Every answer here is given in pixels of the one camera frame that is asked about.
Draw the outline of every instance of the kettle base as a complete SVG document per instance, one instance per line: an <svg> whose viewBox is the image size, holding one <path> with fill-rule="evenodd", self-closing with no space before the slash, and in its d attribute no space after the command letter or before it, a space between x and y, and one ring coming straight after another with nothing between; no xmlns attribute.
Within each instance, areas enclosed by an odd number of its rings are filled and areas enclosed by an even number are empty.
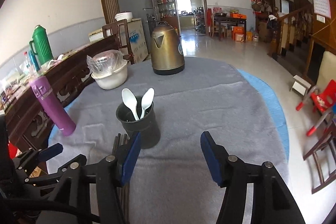
<svg viewBox="0 0 336 224"><path fill-rule="evenodd" d="M174 75L174 74L179 73L183 70L184 70L184 64L182 66L178 67L178 68L175 68L175 69L165 69L165 70L163 70L163 69L154 69L153 68L154 73L157 74L157 75Z"/></svg>

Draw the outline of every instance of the white spoon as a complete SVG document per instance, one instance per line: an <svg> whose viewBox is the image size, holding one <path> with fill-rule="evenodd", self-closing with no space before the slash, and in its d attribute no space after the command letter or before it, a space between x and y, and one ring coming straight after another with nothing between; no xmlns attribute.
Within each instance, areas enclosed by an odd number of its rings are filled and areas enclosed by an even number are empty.
<svg viewBox="0 0 336 224"><path fill-rule="evenodd" d="M123 97L123 102L126 107L128 107L134 116L134 119L137 121L139 120L138 114L137 114L137 99L134 96L134 94L129 89L123 89L121 92L121 96Z"/></svg>
<svg viewBox="0 0 336 224"><path fill-rule="evenodd" d="M142 119L145 116L146 109L152 105L153 98L154 98L154 89L150 88L149 90L146 91L141 100L142 113L140 119Z"/></svg>

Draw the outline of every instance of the purple thermos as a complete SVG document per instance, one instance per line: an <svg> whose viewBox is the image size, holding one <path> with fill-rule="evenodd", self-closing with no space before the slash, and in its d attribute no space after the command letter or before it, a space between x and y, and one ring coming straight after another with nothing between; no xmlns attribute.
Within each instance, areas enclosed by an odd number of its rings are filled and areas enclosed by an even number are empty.
<svg viewBox="0 0 336 224"><path fill-rule="evenodd" d="M71 120L60 101L54 95L47 77L40 76L34 79L30 82L30 86L44 111L58 129L62 131L63 135L71 135L75 131L76 124Z"/></svg>

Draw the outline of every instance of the white stool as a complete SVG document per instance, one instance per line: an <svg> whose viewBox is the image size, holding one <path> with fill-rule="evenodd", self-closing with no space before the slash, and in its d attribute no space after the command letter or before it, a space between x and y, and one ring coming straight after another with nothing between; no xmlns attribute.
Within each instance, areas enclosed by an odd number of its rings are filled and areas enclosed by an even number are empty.
<svg viewBox="0 0 336 224"><path fill-rule="evenodd" d="M307 94L307 91L311 87L311 84L309 84L306 80L302 79L298 75L295 75L293 78L295 81L290 91L294 89L298 93L300 93L302 96L305 96Z"/></svg>

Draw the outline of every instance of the black cup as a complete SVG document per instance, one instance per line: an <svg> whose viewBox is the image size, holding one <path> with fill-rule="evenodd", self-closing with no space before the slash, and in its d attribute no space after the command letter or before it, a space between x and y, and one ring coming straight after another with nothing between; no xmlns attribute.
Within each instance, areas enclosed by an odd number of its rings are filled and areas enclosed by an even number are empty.
<svg viewBox="0 0 336 224"><path fill-rule="evenodd" d="M141 99L142 96L136 96L138 117L142 112ZM124 103L118 106L115 115L130 138L134 132L141 133L141 149L152 148L159 142L161 134L155 118L154 103L146 110L145 116L138 121L135 120L132 111Z"/></svg>

